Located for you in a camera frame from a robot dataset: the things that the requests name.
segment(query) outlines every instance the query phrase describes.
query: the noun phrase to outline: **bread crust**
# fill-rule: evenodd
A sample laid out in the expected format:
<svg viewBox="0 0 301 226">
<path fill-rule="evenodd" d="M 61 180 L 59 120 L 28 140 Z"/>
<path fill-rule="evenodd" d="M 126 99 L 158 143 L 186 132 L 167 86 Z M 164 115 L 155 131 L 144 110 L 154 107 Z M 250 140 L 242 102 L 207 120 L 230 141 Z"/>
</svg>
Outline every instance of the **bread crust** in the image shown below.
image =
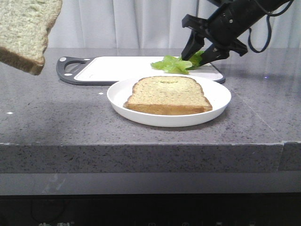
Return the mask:
<svg viewBox="0 0 301 226">
<path fill-rule="evenodd" d="M 169 76 L 169 78 L 175 78 L 177 77 L 177 79 L 179 77 L 185 78 L 185 79 L 191 79 L 188 77 L 183 77 L 183 76 Z M 138 112 L 142 112 L 142 113 L 150 113 L 150 114 L 159 114 L 159 115 L 186 115 L 186 114 L 197 114 L 197 113 L 203 113 L 203 112 L 208 112 L 212 110 L 212 106 L 209 102 L 209 100 L 204 96 L 204 92 L 203 89 L 201 87 L 201 85 L 199 83 L 197 83 L 194 79 L 192 79 L 195 82 L 195 85 L 198 85 L 198 92 L 200 92 L 201 94 L 201 98 L 202 101 L 204 101 L 204 104 L 202 105 L 191 105 L 191 104 L 186 104 L 185 101 L 183 100 L 181 104 L 174 104 L 172 101 L 168 101 L 168 103 L 164 103 L 164 104 L 158 104 L 158 103 L 154 103 L 156 102 L 156 98 L 158 98 L 158 96 L 154 96 L 152 98 L 150 98 L 149 100 L 145 100 L 143 103 L 141 103 L 141 101 L 139 101 L 140 103 L 138 103 L 137 99 L 137 95 L 138 94 L 138 85 L 141 82 L 144 82 L 145 80 L 149 79 L 149 77 L 147 78 L 142 78 L 140 79 L 134 86 L 133 86 L 133 91 L 132 91 L 132 95 L 128 98 L 128 100 L 124 103 L 124 107 L 130 110 L 134 110 L 134 111 L 138 111 Z"/>
<path fill-rule="evenodd" d="M 43 43 L 41 43 L 41 46 L 43 47 L 43 50 L 41 53 L 42 57 L 40 59 L 32 59 L 32 58 L 23 56 L 22 54 L 19 54 L 12 50 L 9 50 L 9 48 L 7 48 L 4 43 L 2 43 L 2 46 L 0 46 L 0 61 L 5 64 L 8 64 L 9 66 L 12 66 L 14 68 L 17 68 L 19 70 L 22 70 L 24 72 L 27 72 L 27 73 L 30 73 L 33 75 L 40 74 L 44 67 L 44 64 L 45 64 L 45 58 L 44 58 L 43 54 L 48 47 L 48 35 L 49 35 L 52 27 L 54 26 L 58 15 L 61 12 L 62 3 L 63 3 L 62 0 L 56 0 L 55 4 L 53 5 L 53 7 L 56 7 L 56 8 L 51 9 L 51 11 L 53 11 L 54 13 L 52 13 L 49 16 L 48 21 L 45 26 L 46 35 L 42 39 Z"/>
</svg>

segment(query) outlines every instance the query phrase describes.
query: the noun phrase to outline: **white plate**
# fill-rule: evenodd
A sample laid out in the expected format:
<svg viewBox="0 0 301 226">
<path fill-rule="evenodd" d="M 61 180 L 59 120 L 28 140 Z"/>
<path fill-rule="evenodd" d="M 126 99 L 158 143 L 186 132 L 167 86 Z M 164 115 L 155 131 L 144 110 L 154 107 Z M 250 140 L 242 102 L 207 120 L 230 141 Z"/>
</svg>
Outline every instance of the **white plate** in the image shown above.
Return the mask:
<svg viewBox="0 0 301 226">
<path fill-rule="evenodd" d="M 204 95 L 210 101 L 212 110 L 209 112 L 188 115 L 157 115 L 129 110 L 123 104 L 132 95 L 132 88 L 140 78 L 131 78 L 114 83 L 109 87 L 107 96 L 114 110 L 123 117 L 151 126 L 184 127 L 198 125 L 219 116 L 231 100 L 230 91 L 223 85 L 205 78 L 186 76 L 195 79 L 203 88 Z"/>
</svg>

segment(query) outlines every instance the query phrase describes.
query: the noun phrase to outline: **toast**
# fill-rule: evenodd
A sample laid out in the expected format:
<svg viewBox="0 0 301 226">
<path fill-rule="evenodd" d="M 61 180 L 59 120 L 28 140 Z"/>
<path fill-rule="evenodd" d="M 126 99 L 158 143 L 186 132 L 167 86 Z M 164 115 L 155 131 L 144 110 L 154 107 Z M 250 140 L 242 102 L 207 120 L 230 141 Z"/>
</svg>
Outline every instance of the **toast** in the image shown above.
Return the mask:
<svg viewBox="0 0 301 226">
<path fill-rule="evenodd" d="M 0 61 L 31 74 L 40 74 L 48 34 L 62 0 L 1 0 Z"/>
<path fill-rule="evenodd" d="M 201 85 L 184 76 L 142 78 L 133 86 L 133 93 L 123 106 L 160 115 L 197 114 L 212 110 Z"/>
</svg>

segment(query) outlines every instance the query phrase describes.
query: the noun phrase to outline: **white curtain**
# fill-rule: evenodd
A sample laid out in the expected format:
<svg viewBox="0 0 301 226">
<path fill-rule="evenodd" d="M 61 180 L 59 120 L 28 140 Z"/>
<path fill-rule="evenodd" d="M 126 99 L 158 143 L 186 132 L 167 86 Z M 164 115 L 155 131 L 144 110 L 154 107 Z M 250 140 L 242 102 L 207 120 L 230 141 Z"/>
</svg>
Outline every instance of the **white curtain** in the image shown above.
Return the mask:
<svg viewBox="0 0 301 226">
<path fill-rule="evenodd" d="M 49 35 L 50 48 L 184 48 L 186 14 L 207 19 L 217 7 L 207 0 L 63 0 Z M 301 1 L 271 17 L 270 48 L 301 48 Z M 252 43 L 267 37 L 265 17 L 253 27 Z M 238 39 L 247 43 L 248 32 Z"/>
</svg>

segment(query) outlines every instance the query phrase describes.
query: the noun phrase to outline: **lettuce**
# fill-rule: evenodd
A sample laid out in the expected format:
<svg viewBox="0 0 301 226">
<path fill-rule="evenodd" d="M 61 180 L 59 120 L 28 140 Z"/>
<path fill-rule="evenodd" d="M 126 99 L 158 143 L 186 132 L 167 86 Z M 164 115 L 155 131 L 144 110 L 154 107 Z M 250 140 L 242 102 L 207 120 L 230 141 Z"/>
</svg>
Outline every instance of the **lettuce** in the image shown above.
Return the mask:
<svg viewBox="0 0 301 226">
<path fill-rule="evenodd" d="M 181 57 L 166 55 L 162 61 L 151 63 L 151 67 L 163 70 L 165 73 L 189 74 L 188 70 L 194 70 L 200 66 L 203 51 L 198 51 L 189 60 L 182 60 Z"/>
</svg>

